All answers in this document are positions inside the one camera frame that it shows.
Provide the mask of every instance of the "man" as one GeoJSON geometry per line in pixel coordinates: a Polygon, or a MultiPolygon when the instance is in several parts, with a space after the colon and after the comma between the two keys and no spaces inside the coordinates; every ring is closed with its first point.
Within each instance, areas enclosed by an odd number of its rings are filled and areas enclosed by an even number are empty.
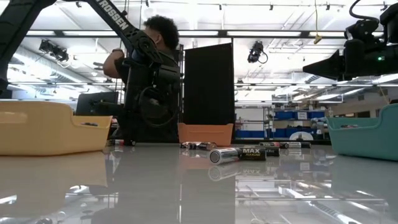
{"type": "MultiPolygon", "coordinates": [[[[164,65],[175,67],[172,51],[178,45],[178,29],[172,19],[163,16],[153,16],[145,21],[144,32],[155,42],[164,65]]],[[[129,67],[123,66],[124,53],[121,49],[114,49],[104,63],[104,74],[111,78],[121,78],[127,83],[129,67]]]]}

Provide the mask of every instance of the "black robotic arm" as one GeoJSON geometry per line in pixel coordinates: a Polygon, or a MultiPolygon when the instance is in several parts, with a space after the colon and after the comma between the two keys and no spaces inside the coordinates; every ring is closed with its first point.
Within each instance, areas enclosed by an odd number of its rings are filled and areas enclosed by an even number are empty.
{"type": "MultiPolygon", "coordinates": [[[[10,0],[0,16],[0,91],[7,88],[8,63],[20,46],[37,16],[56,0],[10,0]]],[[[127,56],[158,70],[162,58],[155,44],[143,31],[134,27],[110,0],[81,0],[115,31],[127,48],[127,56]]]]}

